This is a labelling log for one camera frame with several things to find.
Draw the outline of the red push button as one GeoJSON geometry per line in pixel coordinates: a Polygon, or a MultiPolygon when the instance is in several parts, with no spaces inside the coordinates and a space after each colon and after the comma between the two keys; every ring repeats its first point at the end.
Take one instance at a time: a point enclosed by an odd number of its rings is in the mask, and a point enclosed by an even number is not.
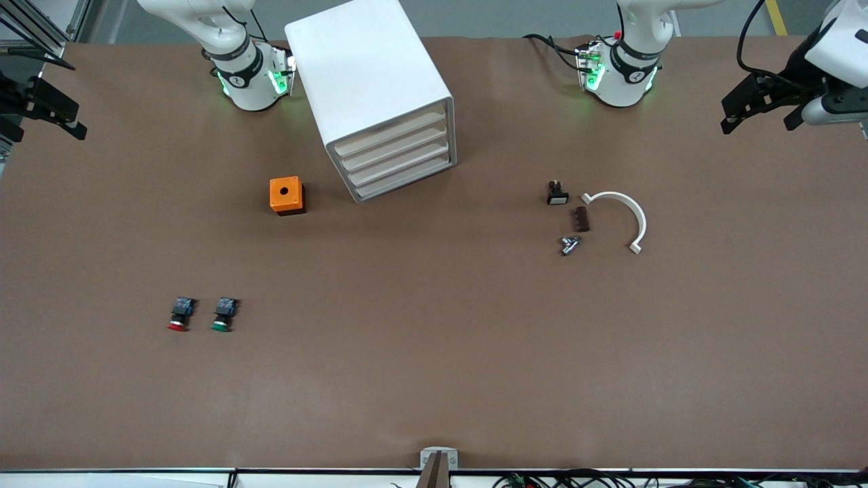
{"type": "Polygon", "coordinates": [[[172,331],[189,330],[189,319],[195,314],[197,300],[189,297],[177,297],[172,308],[167,329],[172,331]]]}

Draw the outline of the grey table edge bracket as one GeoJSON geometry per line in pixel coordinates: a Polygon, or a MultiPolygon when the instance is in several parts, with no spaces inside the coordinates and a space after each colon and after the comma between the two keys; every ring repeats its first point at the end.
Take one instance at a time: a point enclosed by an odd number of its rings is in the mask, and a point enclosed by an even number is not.
{"type": "Polygon", "coordinates": [[[459,456],[458,450],[452,447],[425,447],[420,451],[419,459],[420,466],[419,470],[424,470],[426,464],[430,458],[436,458],[437,455],[440,454],[439,460],[440,464],[446,466],[448,470],[458,470],[459,469],[459,456]]]}

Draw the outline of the aluminium frame profile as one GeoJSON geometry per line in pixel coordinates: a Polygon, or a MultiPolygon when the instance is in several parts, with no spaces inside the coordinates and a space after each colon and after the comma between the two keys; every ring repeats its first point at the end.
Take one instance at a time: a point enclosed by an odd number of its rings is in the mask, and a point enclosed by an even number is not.
{"type": "Polygon", "coordinates": [[[78,41],[93,0],[0,0],[0,50],[44,47],[62,55],[78,41]]]}

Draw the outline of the brown table mat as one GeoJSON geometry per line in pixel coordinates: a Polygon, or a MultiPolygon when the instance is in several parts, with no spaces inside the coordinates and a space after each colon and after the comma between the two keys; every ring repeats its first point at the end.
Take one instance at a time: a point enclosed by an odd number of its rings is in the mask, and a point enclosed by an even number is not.
{"type": "Polygon", "coordinates": [[[0,469],[868,466],[858,127],[722,135],[728,38],[674,41],[632,109],[530,41],[425,45],[458,167],[361,204],[306,100],[236,109],[197,47],[47,67],[89,133],[29,121],[0,177],[0,469]]]}

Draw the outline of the orange button enclosure box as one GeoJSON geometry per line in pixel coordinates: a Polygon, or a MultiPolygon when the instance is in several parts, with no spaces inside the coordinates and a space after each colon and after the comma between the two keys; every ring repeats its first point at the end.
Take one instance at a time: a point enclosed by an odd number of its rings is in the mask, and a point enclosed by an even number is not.
{"type": "Polygon", "coordinates": [[[307,212],[306,188],[298,176],[270,179],[269,206],[277,216],[307,212]]]}

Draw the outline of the white curved plastic bracket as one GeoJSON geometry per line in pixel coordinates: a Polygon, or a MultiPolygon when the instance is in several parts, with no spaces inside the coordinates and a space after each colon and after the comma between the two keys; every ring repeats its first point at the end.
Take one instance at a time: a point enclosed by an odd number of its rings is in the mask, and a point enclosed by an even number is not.
{"type": "Polygon", "coordinates": [[[638,201],[636,201],[629,195],[623,194],[623,192],[604,191],[597,192],[594,195],[590,195],[588,192],[584,192],[584,194],[582,194],[582,201],[586,205],[590,205],[592,203],[595,203],[596,201],[606,199],[617,201],[617,203],[623,204],[632,211],[633,216],[635,216],[637,222],[637,235],[635,236],[635,238],[633,238],[632,242],[630,242],[629,249],[634,254],[640,254],[643,249],[642,241],[644,240],[645,235],[648,231],[648,219],[645,211],[638,203],[638,201]]]}

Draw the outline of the green push button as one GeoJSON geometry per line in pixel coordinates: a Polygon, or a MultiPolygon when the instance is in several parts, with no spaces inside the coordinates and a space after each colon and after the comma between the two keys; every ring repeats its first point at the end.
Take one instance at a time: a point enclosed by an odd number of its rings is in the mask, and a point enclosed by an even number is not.
{"type": "Polygon", "coordinates": [[[237,315],[239,303],[241,302],[235,298],[220,297],[215,306],[211,330],[230,333],[233,330],[233,319],[237,315]]]}

